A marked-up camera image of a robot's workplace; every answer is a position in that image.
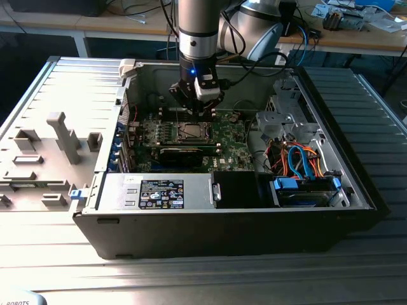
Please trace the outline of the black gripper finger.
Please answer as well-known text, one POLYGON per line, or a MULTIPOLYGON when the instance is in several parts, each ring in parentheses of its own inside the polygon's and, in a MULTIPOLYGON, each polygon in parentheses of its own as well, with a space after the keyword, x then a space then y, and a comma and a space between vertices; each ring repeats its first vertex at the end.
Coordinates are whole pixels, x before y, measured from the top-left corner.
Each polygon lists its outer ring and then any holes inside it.
POLYGON ((198 114, 198 99, 192 83, 179 81, 169 88, 173 98, 192 115, 198 114))
POLYGON ((219 95, 212 97, 208 101, 200 101, 199 115, 211 113, 224 100, 224 91, 220 91, 219 95))

